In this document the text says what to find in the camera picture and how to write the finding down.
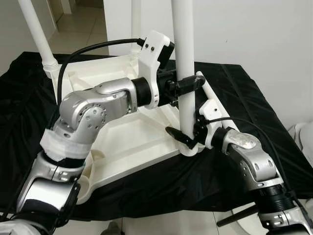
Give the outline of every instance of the black tablecloth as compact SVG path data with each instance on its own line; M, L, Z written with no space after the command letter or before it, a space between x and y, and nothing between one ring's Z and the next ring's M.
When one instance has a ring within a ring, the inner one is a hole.
M60 63L65 57L56 55ZM81 55L77 61L103 57ZM174 68L175 62L170 61L167 67ZM252 121L268 134L297 195L313 197L313 169L243 68L196 62L195 70L203 72L232 117ZM197 105L206 100L203 91L197 91L196 96ZM1 210L41 150L39 141L55 108L52 83L42 70L39 54L24 52L0 78ZM235 123L242 132L258 137L273 157L268 143L255 128ZM195 157L174 156L103 186L94 191L89 201L76 206L73 217L107 220L183 209L226 211L250 201L234 162L213 149Z

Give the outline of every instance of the white pole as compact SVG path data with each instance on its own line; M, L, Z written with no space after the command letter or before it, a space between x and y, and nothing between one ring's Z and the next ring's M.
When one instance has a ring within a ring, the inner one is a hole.
M141 36L141 0L132 0L132 38ZM140 46L132 43L131 55L138 58L140 54Z
M198 71L196 73L196 75L199 75L199 76L203 76L202 72ZM220 102L219 98L216 96L215 92L213 91L213 89L211 88L210 84L205 81L204 85L202 86L203 90L204 90L204 93L206 94L206 97L208 99L214 99L220 109L220 112L222 113L222 116L224 118L228 118L229 117L229 114L227 112L227 110L224 108L224 106L222 105L222 103ZM234 128L235 130L239 131L238 127L236 126L236 124L234 123L233 120L225 120L225 121L222 121L222 125L224 128L227 128L227 127L231 127L231 128Z
M41 28L31 0L19 0L19 4L37 49L41 55L44 71L46 72L47 76L50 77L51 73L59 68L58 62L52 55L48 41L45 38L45 34Z
M195 74L192 0L172 0L172 13L177 80L179 81ZM180 96L178 103L180 130L193 139L195 93ZM198 151L198 146L196 145L191 150L185 144L180 144L179 150L185 156L194 156Z

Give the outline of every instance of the white plastic tray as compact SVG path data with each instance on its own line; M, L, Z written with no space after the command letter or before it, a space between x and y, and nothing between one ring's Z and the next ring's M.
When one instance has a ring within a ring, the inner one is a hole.
M137 60L130 56L72 63L66 69L62 96L109 80L134 79L137 74ZM52 82L56 93L57 74ZM153 110L141 107L106 124L86 159L77 203L86 202L101 186L178 154L178 143L165 131L169 125L179 128L178 110L169 105Z

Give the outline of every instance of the white wall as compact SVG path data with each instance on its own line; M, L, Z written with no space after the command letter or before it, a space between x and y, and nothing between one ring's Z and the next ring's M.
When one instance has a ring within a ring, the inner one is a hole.
M104 3L108 40L129 38L131 1ZM141 18L174 39L170 0L143 0ZM195 60L242 65L288 128L313 114L312 20L311 0L194 0Z
M50 38L54 25L46 0L32 0L45 36ZM37 51L17 0L0 0L0 75L23 51Z

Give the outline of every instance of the white tape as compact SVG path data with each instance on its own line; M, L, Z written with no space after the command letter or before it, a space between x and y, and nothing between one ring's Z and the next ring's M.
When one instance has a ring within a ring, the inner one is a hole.
M45 153L56 162L64 158L85 159L91 149L91 144L69 141L49 129L45 129L40 145Z

